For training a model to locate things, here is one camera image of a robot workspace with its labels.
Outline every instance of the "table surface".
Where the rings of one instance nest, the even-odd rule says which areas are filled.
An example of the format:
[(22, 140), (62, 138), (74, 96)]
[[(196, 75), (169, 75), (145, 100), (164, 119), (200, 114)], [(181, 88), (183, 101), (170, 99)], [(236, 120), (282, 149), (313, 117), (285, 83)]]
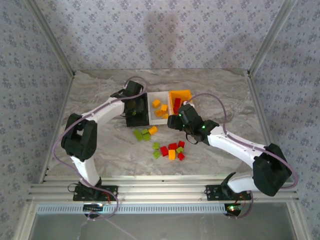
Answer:
[[(248, 83), (241, 70), (233, 69), (170, 69), (170, 70), (90, 70), (78, 71), (67, 99), (61, 134), (70, 114), (88, 112), (105, 102), (109, 96), (123, 88), (131, 76), (141, 76), (151, 83), (148, 92), (190, 89), (192, 95), (212, 93), (218, 96), (227, 111), (228, 131), (250, 141), (265, 144), (265, 139), (255, 112)], [(204, 119), (223, 122), (223, 110), (214, 98), (200, 96), (194, 101), (198, 114)], [(244, 172), (249, 167), (231, 154), (203, 143), (192, 145), (183, 132), (159, 125), (150, 141), (137, 142), (134, 129), (126, 127), (123, 117), (98, 126), (97, 149), (93, 155), (98, 173), (102, 177), (138, 175), (227, 175)], [(170, 161), (168, 157), (154, 159), (153, 142), (161, 146), (186, 141), (185, 160)], [(72, 163), (60, 147), (57, 156)], [(75, 176), (72, 169), (52, 159), (48, 165), (49, 176)]]

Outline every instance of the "lime green block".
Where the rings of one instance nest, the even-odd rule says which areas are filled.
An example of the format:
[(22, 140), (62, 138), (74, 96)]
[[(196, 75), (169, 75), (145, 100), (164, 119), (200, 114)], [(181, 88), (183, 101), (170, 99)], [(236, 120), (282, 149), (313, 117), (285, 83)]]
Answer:
[(143, 140), (145, 140), (145, 141), (150, 141), (150, 139), (151, 139), (150, 133), (143, 134), (142, 137), (143, 137)]
[(142, 135), (145, 135), (145, 134), (148, 134), (149, 133), (149, 131), (148, 131), (148, 129), (143, 129), (142, 130)]
[(155, 149), (155, 150), (159, 149), (160, 148), (160, 143), (154, 142), (152, 148)]
[(141, 132), (138, 129), (134, 130), (133, 134), (134, 134), (135, 138), (138, 140), (138, 142), (140, 142), (142, 139), (144, 139), (144, 137), (142, 136)]
[(152, 155), (155, 159), (158, 159), (161, 156), (161, 153), (158, 150), (155, 150)]
[(176, 152), (179, 154), (179, 153), (182, 153), (184, 151), (184, 148), (182, 146), (178, 147), (176, 149)]

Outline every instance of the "patterned wallpaper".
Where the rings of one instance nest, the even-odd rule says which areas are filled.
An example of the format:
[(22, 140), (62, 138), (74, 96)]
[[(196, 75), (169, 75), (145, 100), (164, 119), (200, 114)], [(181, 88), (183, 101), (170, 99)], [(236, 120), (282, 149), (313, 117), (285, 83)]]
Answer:
[(276, 143), (298, 171), (298, 192), (320, 239), (320, 3), (298, 0), (255, 75)]
[(36, 0), (74, 70), (248, 69), (282, 0)]
[(0, 1), (0, 239), (39, 180), (68, 75), (23, 0)]

